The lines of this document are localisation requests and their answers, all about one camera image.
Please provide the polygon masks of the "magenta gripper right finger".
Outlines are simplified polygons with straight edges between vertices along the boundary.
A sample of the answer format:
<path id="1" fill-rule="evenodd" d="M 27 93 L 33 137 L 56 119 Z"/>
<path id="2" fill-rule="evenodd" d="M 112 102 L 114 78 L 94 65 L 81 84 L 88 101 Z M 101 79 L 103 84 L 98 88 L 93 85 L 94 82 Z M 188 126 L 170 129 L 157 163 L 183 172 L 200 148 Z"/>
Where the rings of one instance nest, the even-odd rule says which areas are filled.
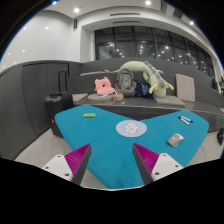
<path id="1" fill-rule="evenodd" d="M 167 153 L 157 154 L 137 143 L 133 144 L 132 153 L 145 185 L 182 169 Z"/>

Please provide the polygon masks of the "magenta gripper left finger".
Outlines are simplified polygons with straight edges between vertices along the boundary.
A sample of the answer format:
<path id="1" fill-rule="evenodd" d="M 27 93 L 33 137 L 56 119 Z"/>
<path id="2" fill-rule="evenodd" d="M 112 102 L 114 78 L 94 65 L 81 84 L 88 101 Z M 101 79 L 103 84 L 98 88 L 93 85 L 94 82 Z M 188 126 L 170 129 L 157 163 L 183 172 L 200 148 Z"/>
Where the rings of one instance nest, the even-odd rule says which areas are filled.
<path id="1" fill-rule="evenodd" d="M 91 144 L 88 143 L 67 155 L 57 154 L 42 169 L 80 185 L 91 154 Z"/>

